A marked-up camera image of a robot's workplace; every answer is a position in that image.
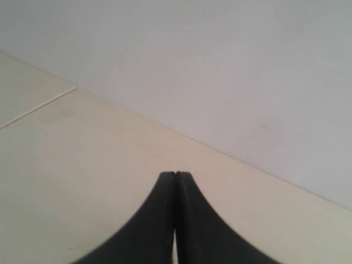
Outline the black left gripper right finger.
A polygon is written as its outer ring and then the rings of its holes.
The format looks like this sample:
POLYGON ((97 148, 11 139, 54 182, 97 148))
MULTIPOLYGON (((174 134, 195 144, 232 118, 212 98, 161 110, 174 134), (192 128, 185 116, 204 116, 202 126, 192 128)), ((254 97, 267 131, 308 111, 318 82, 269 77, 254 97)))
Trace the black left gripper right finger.
POLYGON ((189 172, 176 172, 174 230, 179 263, 277 263, 218 215, 189 172))

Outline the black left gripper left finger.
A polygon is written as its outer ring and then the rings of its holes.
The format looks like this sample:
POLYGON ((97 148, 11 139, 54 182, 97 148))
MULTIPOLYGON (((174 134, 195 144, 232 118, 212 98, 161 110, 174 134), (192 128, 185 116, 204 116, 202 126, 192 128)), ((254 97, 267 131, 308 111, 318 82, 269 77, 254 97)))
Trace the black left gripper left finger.
POLYGON ((75 263, 172 263, 175 184, 174 172, 162 172, 131 219, 75 263))

